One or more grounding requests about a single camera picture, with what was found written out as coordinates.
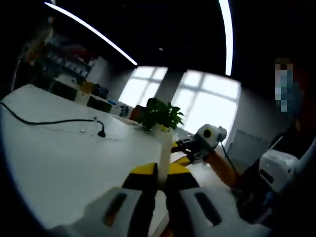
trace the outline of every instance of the white wall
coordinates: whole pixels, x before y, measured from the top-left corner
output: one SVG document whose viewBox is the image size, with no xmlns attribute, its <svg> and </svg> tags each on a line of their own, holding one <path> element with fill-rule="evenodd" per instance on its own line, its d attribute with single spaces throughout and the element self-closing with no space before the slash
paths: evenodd
<svg viewBox="0 0 316 237">
<path fill-rule="evenodd" d="M 109 89 L 108 98 L 114 101 L 118 101 L 122 94 L 124 87 L 132 76 L 133 70 L 122 70 L 112 74 L 111 82 L 107 89 Z"/>
<path fill-rule="evenodd" d="M 286 130 L 289 124 L 290 119 L 277 110 L 274 100 L 265 100 L 250 89 L 242 88 L 236 118 L 227 144 L 232 141 L 237 129 L 271 142 L 278 133 Z"/>
<path fill-rule="evenodd" d="M 184 72 L 182 71 L 168 70 L 167 74 L 160 84 L 160 87 L 158 88 L 155 97 L 165 103 L 172 101 L 172 98 L 176 93 L 183 73 Z"/>
<path fill-rule="evenodd" d="M 87 76 L 87 81 L 108 88 L 111 82 L 111 69 L 109 63 L 102 57 L 98 57 Z"/>
</svg>

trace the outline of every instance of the face mask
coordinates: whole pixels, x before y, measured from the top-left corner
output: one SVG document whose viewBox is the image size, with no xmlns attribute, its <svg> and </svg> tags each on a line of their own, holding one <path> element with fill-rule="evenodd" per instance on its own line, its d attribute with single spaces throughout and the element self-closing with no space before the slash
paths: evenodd
<svg viewBox="0 0 316 237">
<path fill-rule="evenodd" d="M 292 70 L 276 70 L 275 99 L 281 112 L 298 117 L 302 107 L 303 92 L 298 82 L 293 81 Z"/>
</svg>

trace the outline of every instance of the window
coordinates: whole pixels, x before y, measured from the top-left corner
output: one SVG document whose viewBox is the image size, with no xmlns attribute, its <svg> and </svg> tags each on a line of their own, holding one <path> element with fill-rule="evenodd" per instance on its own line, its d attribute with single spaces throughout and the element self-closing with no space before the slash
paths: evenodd
<svg viewBox="0 0 316 237">
<path fill-rule="evenodd" d="M 131 107 L 146 106 L 149 98 L 155 96 L 168 68 L 138 67 L 128 80 L 119 101 Z"/>
<path fill-rule="evenodd" d="M 229 78 L 197 71 L 184 73 L 172 99 L 173 106 L 183 112 L 184 125 L 179 127 L 196 133 L 204 124 L 227 130 L 228 137 L 235 119 L 240 83 Z"/>
</svg>

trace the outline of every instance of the bright window light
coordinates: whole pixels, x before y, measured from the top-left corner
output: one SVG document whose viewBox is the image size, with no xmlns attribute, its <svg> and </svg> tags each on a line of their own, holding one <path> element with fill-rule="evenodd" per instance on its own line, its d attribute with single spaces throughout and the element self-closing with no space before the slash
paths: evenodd
<svg viewBox="0 0 316 237">
<path fill-rule="evenodd" d="M 202 88 L 232 99 L 237 99 L 239 97 L 240 83 L 225 77 L 206 74 L 203 80 Z"/>
<path fill-rule="evenodd" d="M 184 79 L 182 80 L 182 83 L 184 85 L 197 87 L 199 85 L 199 82 L 201 81 L 201 78 L 202 78 L 201 72 L 187 71 L 184 74 Z"/>
<path fill-rule="evenodd" d="M 230 76 L 232 73 L 233 64 L 233 24 L 231 10 L 229 8 L 228 0 L 219 0 L 219 5 L 221 7 L 225 37 L 226 37 L 226 75 Z"/>
<path fill-rule="evenodd" d="M 113 48 L 115 48 L 118 52 L 120 52 L 125 58 L 127 58 L 132 64 L 137 65 L 137 63 L 130 57 L 128 56 L 123 50 L 121 50 L 119 47 L 117 47 L 112 41 L 110 41 L 108 38 L 106 38 L 103 34 L 101 34 L 100 32 L 98 32 L 95 28 L 93 28 L 92 26 L 90 26 L 89 24 L 87 24 L 86 22 L 84 22 L 83 20 L 81 20 L 79 17 L 73 15 L 72 13 L 58 7 L 55 6 L 51 3 L 47 3 L 45 2 L 45 4 L 53 9 L 55 9 L 56 11 L 59 11 L 63 14 L 65 14 L 66 16 L 69 16 L 70 18 L 74 19 L 75 21 L 77 21 L 78 23 L 82 24 L 83 26 L 87 27 L 89 30 L 91 30 L 93 33 L 95 33 L 98 37 L 100 37 L 101 39 L 103 39 L 106 43 L 108 43 L 110 46 L 112 46 Z"/>
<path fill-rule="evenodd" d="M 233 127 L 240 97 L 240 82 L 218 75 L 187 71 L 172 99 L 184 114 L 178 127 L 195 134 L 208 123 L 227 130 L 225 144 Z"/>
<path fill-rule="evenodd" d="M 135 108 L 142 96 L 142 92 L 145 91 L 146 85 L 147 81 L 145 80 L 128 80 L 122 94 L 119 97 L 119 101 Z"/>
<path fill-rule="evenodd" d="M 119 101 L 131 107 L 145 107 L 149 98 L 153 98 L 168 68 L 138 67 L 125 85 Z"/>
</svg>

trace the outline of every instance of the white robot part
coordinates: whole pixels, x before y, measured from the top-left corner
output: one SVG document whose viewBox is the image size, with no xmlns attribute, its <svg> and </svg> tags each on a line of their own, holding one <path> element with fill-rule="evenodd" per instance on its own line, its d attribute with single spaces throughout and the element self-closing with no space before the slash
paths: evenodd
<svg viewBox="0 0 316 237">
<path fill-rule="evenodd" d="M 289 183 L 295 175 L 298 159 L 288 153 L 268 150 L 259 161 L 259 173 L 277 193 Z"/>
<path fill-rule="evenodd" d="M 205 124 L 197 131 L 195 138 L 202 139 L 207 150 L 213 150 L 219 142 L 222 142 L 226 138 L 226 135 L 226 129 Z"/>
</svg>

